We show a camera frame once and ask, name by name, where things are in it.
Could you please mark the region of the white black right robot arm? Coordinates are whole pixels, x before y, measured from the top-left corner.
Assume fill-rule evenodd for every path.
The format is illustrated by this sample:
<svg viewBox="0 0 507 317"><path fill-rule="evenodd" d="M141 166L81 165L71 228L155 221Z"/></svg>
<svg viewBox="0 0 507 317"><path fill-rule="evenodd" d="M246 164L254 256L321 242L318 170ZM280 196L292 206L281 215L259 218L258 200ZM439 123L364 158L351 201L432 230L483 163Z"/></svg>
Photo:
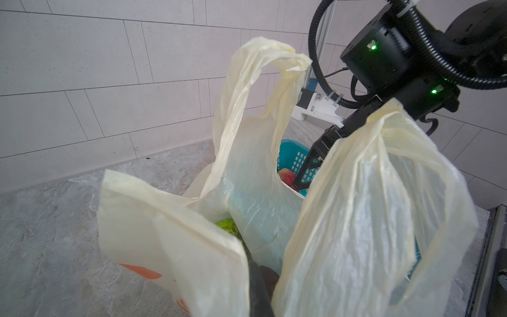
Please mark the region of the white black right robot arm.
<svg viewBox="0 0 507 317"><path fill-rule="evenodd" d="M483 1L458 16L445 32L434 28L414 1L388 1L354 37L341 60L352 72L351 86L361 83L365 95L347 100L327 82L317 53L320 21L330 1L316 9L308 33L308 52L319 85L333 105L352 110L314 142L298 168L293 186L310 187L312 173L322 166L334 143L361 128L389 100L399 101L414 120L438 120L430 113L459 107L460 88L496 90L506 87L506 2Z"/></svg>

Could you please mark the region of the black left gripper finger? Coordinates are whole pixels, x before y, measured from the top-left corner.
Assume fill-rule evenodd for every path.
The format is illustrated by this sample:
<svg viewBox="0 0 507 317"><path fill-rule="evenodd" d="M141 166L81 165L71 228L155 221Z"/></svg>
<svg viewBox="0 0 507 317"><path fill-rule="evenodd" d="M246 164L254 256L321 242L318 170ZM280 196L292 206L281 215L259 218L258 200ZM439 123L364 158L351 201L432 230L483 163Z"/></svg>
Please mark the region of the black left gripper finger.
<svg viewBox="0 0 507 317"><path fill-rule="evenodd" d="M271 299L267 294L259 266L252 260L252 255L245 244L243 244L249 265L250 276L250 316L274 316L271 307Z"/></svg>

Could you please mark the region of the bright green custard apple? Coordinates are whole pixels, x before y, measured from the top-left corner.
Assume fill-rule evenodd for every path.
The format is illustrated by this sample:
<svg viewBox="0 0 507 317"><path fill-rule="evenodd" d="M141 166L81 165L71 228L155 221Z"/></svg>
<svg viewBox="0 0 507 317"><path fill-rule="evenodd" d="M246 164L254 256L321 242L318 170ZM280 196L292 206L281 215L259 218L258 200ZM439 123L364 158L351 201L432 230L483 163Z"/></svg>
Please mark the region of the bright green custard apple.
<svg viewBox="0 0 507 317"><path fill-rule="evenodd" d="M216 226L221 228L222 230L228 232L229 234L235 236L237 239L242 240L242 236L236 223L233 219L224 219L215 223Z"/></svg>

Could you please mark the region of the yellow printed plastic bag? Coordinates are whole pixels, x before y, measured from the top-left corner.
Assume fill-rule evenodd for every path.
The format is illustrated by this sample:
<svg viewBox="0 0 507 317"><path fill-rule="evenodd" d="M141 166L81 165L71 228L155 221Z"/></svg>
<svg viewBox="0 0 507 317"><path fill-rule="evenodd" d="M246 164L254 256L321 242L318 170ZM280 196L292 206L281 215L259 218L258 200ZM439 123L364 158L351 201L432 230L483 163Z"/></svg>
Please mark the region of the yellow printed plastic bag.
<svg viewBox="0 0 507 317"><path fill-rule="evenodd" d="M215 162L181 196L106 171L101 251L192 316L250 315L243 244L280 276L276 316L442 316L478 227L465 178L393 99L332 146L306 196L284 184L280 145L310 63L263 37L241 47Z"/></svg>

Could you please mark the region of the red pink apple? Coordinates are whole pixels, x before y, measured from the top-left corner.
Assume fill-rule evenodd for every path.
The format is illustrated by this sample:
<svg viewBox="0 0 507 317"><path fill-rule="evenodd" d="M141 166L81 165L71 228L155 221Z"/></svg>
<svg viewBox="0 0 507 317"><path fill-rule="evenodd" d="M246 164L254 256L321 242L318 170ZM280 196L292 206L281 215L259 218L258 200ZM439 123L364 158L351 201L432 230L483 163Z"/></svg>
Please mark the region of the red pink apple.
<svg viewBox="0 0 507 317"><path fill-rule="evenodd" d="M280 169L278 171L278 175L281 181L292 189L296 190L294 187L294 181L296 179L296 174L290 169Z"/></svg>

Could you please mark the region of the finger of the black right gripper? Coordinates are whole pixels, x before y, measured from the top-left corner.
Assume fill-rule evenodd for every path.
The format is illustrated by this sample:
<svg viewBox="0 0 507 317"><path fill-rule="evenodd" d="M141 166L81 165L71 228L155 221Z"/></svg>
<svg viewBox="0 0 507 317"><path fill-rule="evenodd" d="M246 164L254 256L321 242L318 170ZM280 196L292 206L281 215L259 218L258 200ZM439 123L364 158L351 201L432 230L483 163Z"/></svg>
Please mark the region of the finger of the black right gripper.
<svg viewBox="0 0 507 317"><path fill-rule="evenodd" d="M296 190L309 189L313 178L337 139L320 138L309 149L309 153L294 181Z"/></svg>

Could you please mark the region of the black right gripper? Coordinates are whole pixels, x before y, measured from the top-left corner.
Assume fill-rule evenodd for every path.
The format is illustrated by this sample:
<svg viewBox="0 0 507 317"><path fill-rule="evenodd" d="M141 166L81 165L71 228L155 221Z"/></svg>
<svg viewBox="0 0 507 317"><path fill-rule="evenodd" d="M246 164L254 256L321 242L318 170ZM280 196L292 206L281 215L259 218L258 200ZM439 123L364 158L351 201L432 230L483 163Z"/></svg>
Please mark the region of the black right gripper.
<svg viewBox="0 0 507 317"><path fill-rule="evenodd" d="M353 74L352 100L345 100L329 86L320 66L316 68L316 78L330 99L354 113L342 128L333 125L320 138L338 140L350 136L391 99L399 101L415 121L431 123L432 132L437 129L438 120L427 118L428 114L442 108L458 110L459 88L424 64L390 4L354 37L343 50L341 60ZM358 82L367 89L365 95L355 94Z"/></svg>

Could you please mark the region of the dark avocado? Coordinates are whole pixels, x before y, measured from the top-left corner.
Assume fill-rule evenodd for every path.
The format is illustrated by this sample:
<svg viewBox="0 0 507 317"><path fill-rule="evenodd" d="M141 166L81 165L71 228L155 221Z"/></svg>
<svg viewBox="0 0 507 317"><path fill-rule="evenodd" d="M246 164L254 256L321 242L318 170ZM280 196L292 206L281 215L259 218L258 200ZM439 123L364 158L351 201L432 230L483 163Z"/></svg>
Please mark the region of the dark avocado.
<svg viewBox="0 0 507 317"><path fill-rule="evenodd" d="M272 299L275 287L279 280L279 275L274 270L264 265L259 266L259 270L263 278L267 294L269 298Z"/></svg>

